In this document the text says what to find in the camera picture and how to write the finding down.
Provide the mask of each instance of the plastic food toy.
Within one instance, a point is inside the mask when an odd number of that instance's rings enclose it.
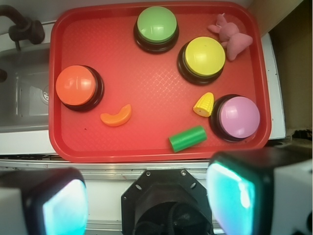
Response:
[[[111,114],[101,114],[100,119],[101,121],[108,125],[108,126],[120,126],[125,124],[132,115],[132,107],[130,104],[125,105],[118,114],[111,115]]]
[[[207,139],[202,126],[196,126],[169,138],[173,151],[179,152]]]
[[[214,105],[214,95],[211,92],[205,93],[195,104],[193,110],[202,117],[211,116]]]

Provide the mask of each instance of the tray rim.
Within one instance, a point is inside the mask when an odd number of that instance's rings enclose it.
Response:
[[[135,155],[117,155],[114,154],[106,155],[106,156],[92,156],[92,152],[89,151],[88,153],[90,156],[72,156],[67,153],[65,150],[67,147],[63,142],[60,142],[60,139],[56,136],[57,134],[54,131],[55,128],[55,117],[53,115],[54,110],[54,94],[55,94],[55,88],[54,88],[54,77],[55,77],[55,71],[54,68],[56,66],[56,62],[54,58],[56,57],[55,53],[55,47],[60,44],[57,40],[57,38],[62,35],[62,32],[58,31],[60,27],[62,27],[64,24],[66,25],[68,20],[71,20],[72,17],[75,17],[80,14],[86,14],[87,12],[93,12],[93,11],[103,11],[108,9],[123,9],[123,8],[142,8],[142,7],[149,7],[149,6],[165,6],[165,7],[175,7],[175,6],[213,6],[213,7],[224,7],[227,9],[236,9],[235,11],[238,11],[238,13],[244,15],[247,19],[249,19],[250,24],[255,25],[255,27],[250,28],[249,30],[253,33],[253,39],[256,39],[256,48],[257,53],[259,55],[258,59],[258,66],[260,67],[260,76],[263,78],[261,79],[262,88],[263,88],[263,94],[265,96],[264,105],[265,108],[265,117],[266,117],[266,130],[265,134],[262,136],[262,138],[259,139],[259,142],[257,145],[254,145],[253,147],[245,147],[244,149],[255,149],[255,148],[261,148],[263,147],[266,142],[268,141],[268,138],[270,136],[271,132],[271,116],[270,116],[270,105],[269,105],[269,94],[268,94],[268,85],[267,85],[267,76],[265,71],[265,62],[264,62],[264,56],[262,51],[262,44],[261,44],[261,38],[257,27],[257,22],[254,19],[254,17],[242,6],[233,3],[233,2],[220,2],[220,1],[160,1],[160,2],[137,2],[137,3],[121,3],[121,4],[107,4],[107,5],[99,5],[99,6],[88,6],[88,7],[79,7],[79,8],[73,8],[71,10],[66,11],[54,24],[54,27],[52,29],[51,33],[51,45],[50,45],[50,62],[49,62],[49,93],[50,96],[52,96],[49,99],[49,138],[51,141],[51,144],[55,151],[64,159],[74,162],[74,163],[121,163],[121,162],[150,162],[150,161],[166,161],[166,160],[194,160],[194,159],[208,159],[211,158],[212,155],[215,152],[207,152],[207,151],[199,151],[199,152],[180,152],[180,153],[173,153],[173,154],[135,154]]]

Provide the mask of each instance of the orange button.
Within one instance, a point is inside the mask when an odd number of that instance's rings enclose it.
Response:
[[[87,103],[96,90],[96,81],[91,71],[81,65],[64,69],[58,76],[56,92],[60,100],[67,105]]]

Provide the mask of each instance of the pink toy pig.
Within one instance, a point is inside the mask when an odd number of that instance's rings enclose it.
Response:
[[[217,16],[216,25],[209,25],[208,29],[213,33],[220,34],[222,46],[227,50],[227,58],[233,61],[236,56],[252,44],[252,37],[240,33],[234,23],[227,23],[224,14]]]

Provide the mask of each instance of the orange slice toy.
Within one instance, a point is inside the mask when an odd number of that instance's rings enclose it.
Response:
[[[101,114],[100,118],[101,121],[108,125],[108,126],[120,126],[125,124],[132,115],[132,107],[130,104],[125,105],[118,114],[111,115],[111,114]]]

